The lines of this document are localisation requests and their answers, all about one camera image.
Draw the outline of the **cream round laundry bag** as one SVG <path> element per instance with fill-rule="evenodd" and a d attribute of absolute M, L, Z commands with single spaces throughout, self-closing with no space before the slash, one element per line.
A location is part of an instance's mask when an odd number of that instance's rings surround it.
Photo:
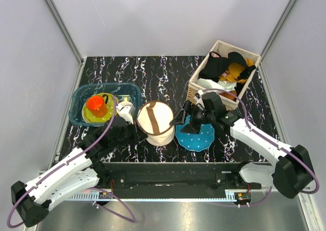
<path fill-rule="evenodd" d="M 173 111 L 168 104 L 149 101 L 140 108 L 136 122 L 151 145 L 162 147 L 174 138 L 175 126 L 170 125 L 173 118 Z"/>

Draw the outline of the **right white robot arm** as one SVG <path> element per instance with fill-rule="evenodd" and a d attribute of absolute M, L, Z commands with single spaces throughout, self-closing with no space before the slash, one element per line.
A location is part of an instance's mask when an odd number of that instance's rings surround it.
<path fill-rule="evenodd" d="M 247 115 L 228 111 L 214 91 L 197 95 L 198 102 L 185 101 L 181 111 L 170 121 L 171 126 L 183 125 L 182 133 L 199 134 L 202 125 L 211 125 L 215 132 L 224 132 L 262 155 L 268 165 L 245 163 L 231 176 L 236 188 L 259 183 L 276 188 L 283 196 L 293 199 L 299 193 L 314 194 L 320 188 L 308 150 L 292 147 L 258 129 Z"/>

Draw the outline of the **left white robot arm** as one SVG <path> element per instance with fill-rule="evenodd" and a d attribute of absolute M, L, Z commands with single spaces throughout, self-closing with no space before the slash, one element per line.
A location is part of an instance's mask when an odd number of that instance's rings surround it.
<path fill-rule="evenodd" d="M 32 227 L 61 202 L 89 188 L 117 187 L 125 174 L 111 172 L 101 161 L 116 147 L 147 139 L 140 127 L 117 116 L 87 134 L 60 162 L 33 180 L 11 186 L 13 208 Z"/>

